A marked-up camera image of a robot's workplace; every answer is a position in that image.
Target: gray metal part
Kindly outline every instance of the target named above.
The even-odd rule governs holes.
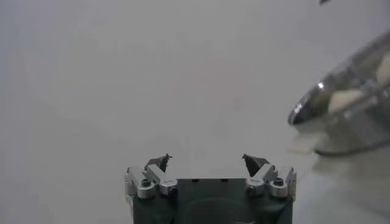
[[[132,166],[125,173],[125,190],[127,195],[137,195],[139,198],[152,198],[154,196],[155,184],[151,182],[149,186],[142,186],[141,182],[146,177],[137,166]]]
[[[175,178],[167,177],[167,175],[155,164],[146,167],[145,175],[159,185],[160,193],[163,195],[170,196],[171,192],[174,189],[177,189],[177,180]]]
[[[134,217],[133,199],[134,199],[134,196],[126,195],[126,202],[128,202],[128,204],[130,206],[130,213],[131,213],[132,217]]]
[[[295,199],[297,173],[292,167],[283,166],[279,172],[278,178],[283,180],[282,186],[277,186],[274,181],[269,185],[270,194],[275,197],[287,197],[292,195]]]
[[[274,165],[264,164],[253,177],[247,178],[246,187],[252,190],[252,195],[260,195],[264,192],[265,185],[276,178],[277,174]]]

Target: white background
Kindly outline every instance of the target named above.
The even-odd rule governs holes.
[[[387,0],[0,1],[0,223],[131,223],[126,167],[167,152],[177,177],[245,177],[243,153],[310,176],[316,156],[286,153],[288,113],[390,27],[389,10]],[[326,188],[316,180],[298,192],[296,223],[329,219],[323,207],[302,212]],[[331,211],[336,198],[316,202]]]

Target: metal bracket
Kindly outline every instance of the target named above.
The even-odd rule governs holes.
[[[154,196],[155,184],[148,180],[137,166],[127,168],[124,175],[126,195],[147,199]]]
[[[278,198],[284,198],[291,195],[294,199],[296,196],[297,173],[294,168],[284,166],[278,177],[271,181],[270,194]]]
[[[158,184],[161,194],[170,197],[178,193],[177,180],[175,178],[167,177],[167,175],[155,164],[146,167],[145,175]]]
[[[274,165],[264,164],[253,177],[246,179],[246,191],[250,196],[261,195],[264,192],[264,186],[273,181],[277,175],[278,171]]]

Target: white surface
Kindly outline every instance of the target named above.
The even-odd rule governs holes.
[[[286,118],[389,5],[0,1],[0,223],[130,223],[123,172],[166,152],[177,177],[245,175],[243,153],[296,167],[296,223],[384,223],[286,153]]]
[[[297,186],[294,223],[390,223],[390,147],[322,158]]]

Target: screw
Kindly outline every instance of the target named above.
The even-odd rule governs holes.
[[[152,182],[148,179],[142,179],[141,186],[142,187],[149,187],[152,184]]]
[[[284,181],[283,181],[283,179],[282,178],[280,178],[280,177],[277,177],[276,179],[275,179],[275,181],[274,181],[274,185],[275,186],[283,186],[283,183],[284,183]]]

